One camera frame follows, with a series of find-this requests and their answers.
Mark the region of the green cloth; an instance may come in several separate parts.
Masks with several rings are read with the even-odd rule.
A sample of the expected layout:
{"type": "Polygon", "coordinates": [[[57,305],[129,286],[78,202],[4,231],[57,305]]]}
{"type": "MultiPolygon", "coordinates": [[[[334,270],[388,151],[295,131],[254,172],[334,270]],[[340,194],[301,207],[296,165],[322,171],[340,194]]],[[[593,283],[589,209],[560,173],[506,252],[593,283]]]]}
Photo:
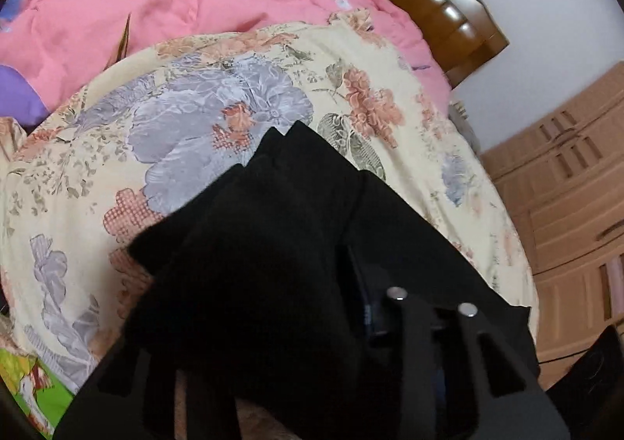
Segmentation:
{"type": "Polygon", "coordinates": [[[10,402],[43,438],[52,439],[74,396],[39,358],[1,349],[1,380],[10,402]]]}

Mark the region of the black pants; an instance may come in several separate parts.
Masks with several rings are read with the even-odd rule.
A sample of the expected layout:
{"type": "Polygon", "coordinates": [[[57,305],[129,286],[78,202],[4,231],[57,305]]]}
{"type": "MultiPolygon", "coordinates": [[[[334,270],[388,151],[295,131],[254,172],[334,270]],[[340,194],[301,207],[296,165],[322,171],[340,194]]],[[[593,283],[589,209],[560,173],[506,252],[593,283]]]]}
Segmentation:
{"type": "Polygon", "coordinates": [[[152,279],[117,342],[58,424],[61,439],[170,439],[186,382],[186,434],[237,439],[237,405],[303,439],[392,439],[400,357],[376,348],[365,292],[418,302],[417,416],[436,424],[427,330],[436,309],[475,304],[530,373],[530,311],[495,292],[383,180],[314,130],[268,131],[252,159],[136,236],[152,279]]]}

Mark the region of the floral cream quilt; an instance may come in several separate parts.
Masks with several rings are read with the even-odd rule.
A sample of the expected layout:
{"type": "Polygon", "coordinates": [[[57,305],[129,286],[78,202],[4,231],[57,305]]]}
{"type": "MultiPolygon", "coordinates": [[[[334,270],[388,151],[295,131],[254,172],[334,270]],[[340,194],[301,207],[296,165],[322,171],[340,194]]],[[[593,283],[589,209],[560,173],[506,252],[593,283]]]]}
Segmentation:
{"type": "Polygon", "coordinates": [[[31,134],[3,120],[6,344],[78,391],[148,286],[131,240],[297,122],[391,186],[536,327],[530,264],[496,188],[369,24],[350,12],[183,37],[104,71],[31,134]]]}

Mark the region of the light wooden wardrobe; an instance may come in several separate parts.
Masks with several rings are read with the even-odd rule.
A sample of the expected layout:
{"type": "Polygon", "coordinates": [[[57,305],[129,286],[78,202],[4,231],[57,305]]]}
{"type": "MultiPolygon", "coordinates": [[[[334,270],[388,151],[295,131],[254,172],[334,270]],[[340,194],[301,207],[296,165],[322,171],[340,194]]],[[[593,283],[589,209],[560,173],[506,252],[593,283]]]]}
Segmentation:
{"type": "Polygon", "coordinates": [[[623,327],[623,116],[617,63],[482,156],[533,272],[544,387],[623,327]]]}

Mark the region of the purple bed sheet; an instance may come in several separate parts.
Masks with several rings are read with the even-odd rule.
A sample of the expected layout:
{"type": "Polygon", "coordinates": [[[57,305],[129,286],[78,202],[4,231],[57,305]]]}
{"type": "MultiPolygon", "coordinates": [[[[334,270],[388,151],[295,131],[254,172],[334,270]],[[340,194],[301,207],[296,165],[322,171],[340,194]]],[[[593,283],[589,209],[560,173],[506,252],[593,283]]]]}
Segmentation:
{"type": "Polygon", "coordinates": [[[49,116],[31,85],[12,67],[0,66],[0,116],[15,119],[31,131],[49,116]]]}

